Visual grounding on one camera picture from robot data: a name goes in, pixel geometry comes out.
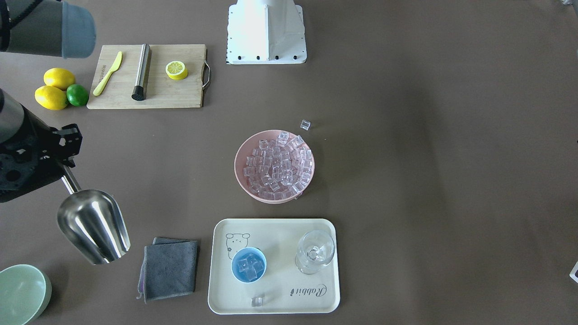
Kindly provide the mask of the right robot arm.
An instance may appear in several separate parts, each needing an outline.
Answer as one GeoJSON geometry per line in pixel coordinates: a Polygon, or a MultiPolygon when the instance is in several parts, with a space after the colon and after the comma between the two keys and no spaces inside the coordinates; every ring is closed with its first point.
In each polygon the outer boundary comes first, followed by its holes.
{"type": "MultiPolygon", "coordinates": [[[[3,0],[1,51],[86,58],[96,28],[90,12],[61,0],[3,0]]],[[[82,136],[78,125],[54,128],[0,92],[0,200],[8,202],[58,181],[74,168],[82,136]]]]}

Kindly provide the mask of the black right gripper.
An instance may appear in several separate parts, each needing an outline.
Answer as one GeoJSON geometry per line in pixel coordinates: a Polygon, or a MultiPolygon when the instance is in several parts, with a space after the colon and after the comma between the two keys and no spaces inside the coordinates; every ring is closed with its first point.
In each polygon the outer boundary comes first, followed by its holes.
{"type": "Polygon", "coordinates": [[[8,202],[47,186],[74,168],[83,136],[78,124],[49,127],[25,109],[23,123],[1,143],[0,201],[8,202]]]}

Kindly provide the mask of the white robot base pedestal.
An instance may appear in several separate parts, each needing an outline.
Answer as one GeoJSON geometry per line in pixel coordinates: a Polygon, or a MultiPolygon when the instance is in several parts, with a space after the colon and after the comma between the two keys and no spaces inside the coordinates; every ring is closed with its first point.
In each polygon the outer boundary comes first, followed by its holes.
{"type": "Polygon", "coordinates": [[[302,6],[293,0],[238,0],[228,8],[226,63],[303,64],[308,59],[302,6]]]}

